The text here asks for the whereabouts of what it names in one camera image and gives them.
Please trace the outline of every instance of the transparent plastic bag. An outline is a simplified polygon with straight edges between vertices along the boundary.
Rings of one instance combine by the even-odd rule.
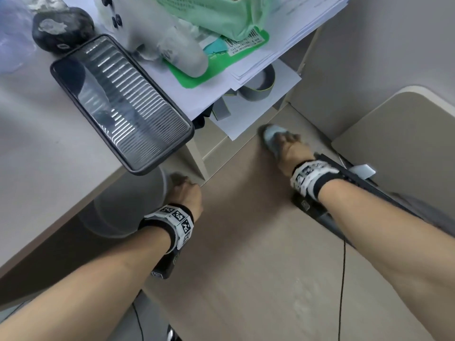
[[[0,74],[15,71],[36,51],[32,19],[21,0],[0,0]]]

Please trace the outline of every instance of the gray wall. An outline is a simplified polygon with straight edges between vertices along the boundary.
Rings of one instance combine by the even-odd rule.
[[[291,104],[329,138],[404,86],[455,104],[455,0],[351,0],[323,28]]]

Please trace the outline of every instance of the forearm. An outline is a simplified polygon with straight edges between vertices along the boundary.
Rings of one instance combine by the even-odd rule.
[[[0,324],[0,338],[106,339],[169,246],[163,229],[142,229]]]
[[[326,183],[318,198],[432,336],[451,340],[455,334],[455,240],[342,180]]]

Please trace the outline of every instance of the hand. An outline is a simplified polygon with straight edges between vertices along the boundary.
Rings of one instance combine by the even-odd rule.
[[[292,172],[301,162],[315,160],[310,147],[300,142],[300,135],[277,133],[274,140],[281,146],[278,168],[287,177],[292,177]]]
[[[204,210],[202,207],[201,187],[197,184],[192,184],[188,177],[179,177],[178,181],[173,177],[173,181],[176,185],[168,194],[168,202],[178,203],[190,209],[194,222],[196,222]]]

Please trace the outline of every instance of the barcode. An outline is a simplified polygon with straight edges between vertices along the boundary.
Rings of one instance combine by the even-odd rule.
[[[242,39],[239,42],[235,42],[229,38],[225,38],[224,41],[226,42],[228,46],[227,53],[229,56],[233,56],[241,51],[244,51],[248,48],[252,48],[259,43],[262,43],[264,41],[264,38],[258,32],[256,29],[252,29],[251,32],[248,34],[247,38]]]

